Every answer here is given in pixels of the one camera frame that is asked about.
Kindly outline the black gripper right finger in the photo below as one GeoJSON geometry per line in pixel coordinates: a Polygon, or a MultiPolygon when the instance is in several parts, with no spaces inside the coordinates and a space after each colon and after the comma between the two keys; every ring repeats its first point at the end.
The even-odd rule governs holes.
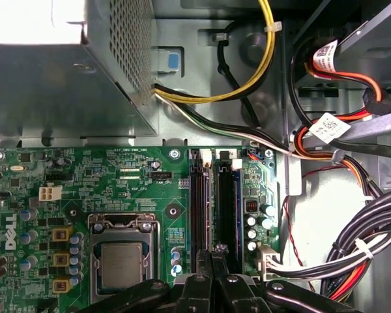
{"type": "Polygon", "coordinates": [[[214,278],[225,312],[357,312],[285,280],[256,283],[242,274],[230,273],[227,253],[214,252],[214,278]]]}

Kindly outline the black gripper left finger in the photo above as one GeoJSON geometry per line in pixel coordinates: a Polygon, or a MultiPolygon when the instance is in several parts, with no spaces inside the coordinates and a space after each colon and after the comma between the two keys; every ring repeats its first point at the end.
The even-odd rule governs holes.
{"type": "Polygon", "coordinates": [[[173,286],[152,279],[82,308],[80,312],[210,312],[213,289],[212,255],[196,254],[196,272],[173,286]]]}

